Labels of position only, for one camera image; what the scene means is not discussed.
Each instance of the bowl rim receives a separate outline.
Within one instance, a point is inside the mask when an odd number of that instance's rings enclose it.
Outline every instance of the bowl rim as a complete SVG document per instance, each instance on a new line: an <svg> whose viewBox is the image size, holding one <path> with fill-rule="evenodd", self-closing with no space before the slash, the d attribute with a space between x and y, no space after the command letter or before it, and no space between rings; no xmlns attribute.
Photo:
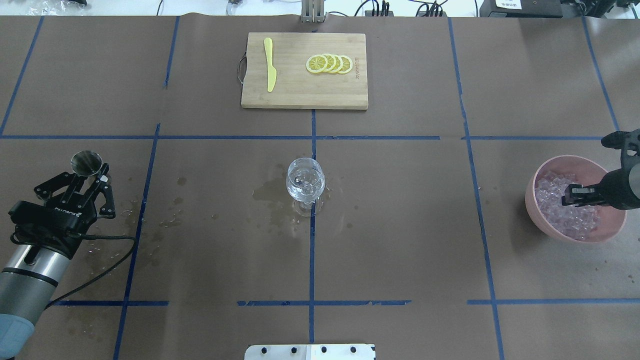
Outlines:
<svg viewBox="0 0 640 360"><path fill-rule="evenodd" d="M547 221L547 218L545 218L544 214L542 213L542 211L540 211L540 206L538 205L538 200L536 199L536 178L538 177L538 174L540 173L540 170L542 170L542 168L548 164L549 162L558 159L558 158L577 158L580 160L586 160L594 165L596 165L597 167L601 168L605 174L608 173L607 169L605 169L604 167L600 166L600 164L596 163L595 161L591 160L591 159L587 159L587 158L583 158L582 156L578 156L578 155L558 155L558 156L554 156L553 158L548 159L547 161L545 161L544 163L542 163L538 169L536 170L536 172L533 174L533 178L531 181L531 190L532 190L532 194L533 194L533 201L536 205L536 211L537 214L540 215L540 217L545 221L545 223L547 223L549 225L549 227L551 228L551 231L556 234L559 238L566 240L566 241L570 241L570 242L574 242L574 243L581 243L581 244L598 244L598 243L605 243L607 241L610 241L611 239L615 238L618 234L620 234L620 231L622 231L622 229L624 228L625 224L627 223L627 212L624 211L624 218L622 219L622 224L620 225L620 228L618 229L618 231L616 231L615 234L613 234L611 237L609 237L608 239L605 240L600 240L600 241L580 241L580 240L576 240L574 238L571 238L563 233L561 233L560 231L558 231L553 225L551 225L551 223L549 221Z"/></svg>

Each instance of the white metal plate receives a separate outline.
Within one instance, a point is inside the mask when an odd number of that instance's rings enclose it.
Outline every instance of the white metal plate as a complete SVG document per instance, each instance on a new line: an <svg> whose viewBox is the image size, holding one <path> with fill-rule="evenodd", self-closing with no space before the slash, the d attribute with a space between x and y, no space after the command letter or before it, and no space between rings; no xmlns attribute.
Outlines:
<svg viewBox="0 0 640 360"><path fill-rule="evenodd" d="M376 360L375 349L370 344L253 345L244 360Z"/></svg>

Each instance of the wooden cutting board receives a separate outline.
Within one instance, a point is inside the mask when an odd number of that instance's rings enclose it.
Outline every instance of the wooden cutting board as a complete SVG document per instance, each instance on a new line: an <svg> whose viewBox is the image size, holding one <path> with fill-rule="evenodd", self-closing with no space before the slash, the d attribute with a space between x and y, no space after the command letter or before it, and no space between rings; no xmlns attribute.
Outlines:
<svg viewBox="0 0 640 360"><path fill-rule="evenodd" d="M267 58L264 38L273 39L276 85L267 92ZM347 74L311 74L307 59L332 53L353 59ZM367 46L364 34L249 33L243 108L366 110Z"/></svg>

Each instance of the blue tape line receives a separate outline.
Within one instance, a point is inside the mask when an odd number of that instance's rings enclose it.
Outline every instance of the blue tape line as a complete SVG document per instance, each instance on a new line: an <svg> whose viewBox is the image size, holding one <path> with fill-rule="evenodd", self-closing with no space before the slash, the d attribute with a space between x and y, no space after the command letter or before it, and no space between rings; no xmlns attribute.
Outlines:
<svg viewBox="0 0 640 360"><path fill-rule="evenodd" d="M589 52L591 53L591 60L593 60L593 66L596 68L596 75L598 76L598 81L600 82L600 87L602 88L604 99L607 101L609 114L611 115L611 120L613 120L613 127L615 127L617 131L619 131L620 126L618 126L618 120L616 119L616 114L613 112L613 107L611 106L611 100L609 99L609 93L607 92L607 87L604 85L604 80L602 80L600 67L598 66L598 60L596 60L596 54L593 52L593 46L591 45L591 37L589 36L589 28L587 27L587 20L584 16L582 17L582 27L584 28L584 36L587 38L587 46L589 47Z"/></svg>
<svg viewBox="0 0 640 360"><path fill-rule="evenodd" d="M498 305L640 304L640 299L500 299ZM467 305L490 305L491 300L467 300Z"/></svg>
<svg viewBox="0 0 640 360"><path fill-rule="evenodd" d="M20 84L22 83L22 77L24 76L24 71L27 69L27 64L29 63L29 59L31 59L31 54L33 53L33 48L36 46L36 41L38 40L38 35L40 34L40 29L42 28L43 22L44 22L44 16L41 16L40 21L38 21L38 27L36 28L36 32L33 34L33 39L31 40L31 46L29 46L29 51L27 52L27 56L24 59L24 63L22 63L22 69L20 70L20 75L18 75L18 80L15 82L15 87L13 88L13 93L11 94L9 105L6 107L6 112L4 113L2 125L0 125L0 135L4 133L4 127L6 126L6 122L9 121L9 115L11 115L13 102L15 101L15 97L18 95L18 89L20 88Z"/></svg>
<svg viewBox="0 0 640 360"><path fill-rule="evenodd" d="M316 159L316 109L311 110L311 153Z"/></svg>
<svg viewBox="0 0 640 360"><path fill-rule="evenodd" d="M311 140L311 136L265 135L161 135L161 140Z"/></svg>
<svg viewBox="0 0 640 360"><path fill-rule="evenodd" d="M54 306L122 306L124 302L116 300L61 300ZM130 301L127 306L169 306L168 301Z"/></svg>
<svg viewBox="0 0 640 360"><path fill-rule="evenodd" d="M2 139L17 140L151 140L153 135L1 135Z"/></svg>
<svg viewBox="0 0 640 360"><path fill-rule="evenodd" d="M440 140L439 136L340 135L317 136L318 140Z"/></svg>
<svg viewBox="0 0 640 360"><path fill-rule="evenodd" d="M314 306L316 305L316 204L311 205L309 241L309 343L315 342Z"/></svg>
<svg viewBox="0 0 640 360"><path fill-rule="evenodd" d="M142 220L145 218L145 210L147 209L147 197L149 195L149 186L151 184L151 174L153 173L154 162L156 160L156 148L158 145L158 137L160 134L160 124L156 125L156 133L154 135L154 144L151 147L151 156L149 157L149 165L147 167L147 179L145 180L145 189L142 194L142 202L140 204L140 215L138 216L138 228L136 229L136 239L138 244L131 254L131 262L129 263L129 275L127 276L127 287L124 291L122 299L122 313L120 314L120 325L118 326L118 337L113 351L113 360L118 360L120 355L120 345L122 344L122 334L124 332L124 323L127 318L127 306L129 295L131 294L131 283L133 282L133 270L136 267L136 258L138 257L138 247L140 246L140 233L142 232Z"/></svg>
<svg viewBox="0 0 640 360"><path fill-rule="evenodd" d="M411 300L314 300L316 306L405 306ZM237 305L244 306L309 306L307 300L251 300L238 301Z"/></svg>
<svg viewBox="0 0 640 360"><path fill-rule="evenodd" d="M169 85L169 75L171 74L171 63L173 62L173 50L175 49L175 38L178 36L178 25L180 17L175 17L175 25L173 26L173 38L171 40L171 50L169 50L169 61L166 64L166 77L164 78L164 87Z"/></svg>
<svg viewBox="0 0 640 360"><path fill-rule="evenodd" d="M598 140L602 136L470 136L471 140Z"/></svg>
<svg viewBox="0 0 640 360"><path fill-rule="evenodd" d="M465 126L465 138L467 140L467 152L469 156L469 166L471 167L471 178L474 184L474 193L476 195L476 208L478 213L478 222L480 223L480 233L482 235L482 243L484 248L484 265L486 268L486 278L489 283L489 294L492 300L492 310L493 310L493 326L495 329L495 339L498 345L498 355L500 360L504 360L504 347L502 346L502 332L500 330L500 319L498 316L498 306L495 303L495 289L493 287L493 274L491 270L491 261L489 258L489 246L486 242L486 232L484 230L484 217L482 213L482 204L480 201L480 193L478 192L478 182L476 176L476 165L474 163L474 154L473 149L471 148L471 137L469 133L469 124L467 121L467 111L465 110L465 105L462 100L462 81L460 79L460 67L458 65L458 54L456 52L456 41L453 34L453 23L451 18L448 17L449 21L449 36L451 38L451 51L453 53L453 64L456 70L456 82L458 83L458 97L460 98L460 111L462 112L462 117L464 119Z"/></svg>

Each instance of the bowl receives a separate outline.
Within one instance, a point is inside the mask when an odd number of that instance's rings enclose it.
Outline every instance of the bowl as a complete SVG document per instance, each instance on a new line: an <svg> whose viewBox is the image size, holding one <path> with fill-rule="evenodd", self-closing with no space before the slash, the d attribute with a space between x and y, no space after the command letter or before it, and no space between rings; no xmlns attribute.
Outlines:
<svg viewBox="0 0 640 360"><path fill-rule="evenodd" d="M595 162L575 155L560 155L545 161L533 174L525 193L525 204L531 220L549 237L572 243L602 243L616 236L627 221L627 212L610 206L598 210L600 223L584 240L576 240L555 229L542 215L536 201L536 184L549 171L557 174L575 174L576 181L584 186L597 184L607 171Z"/></svg>

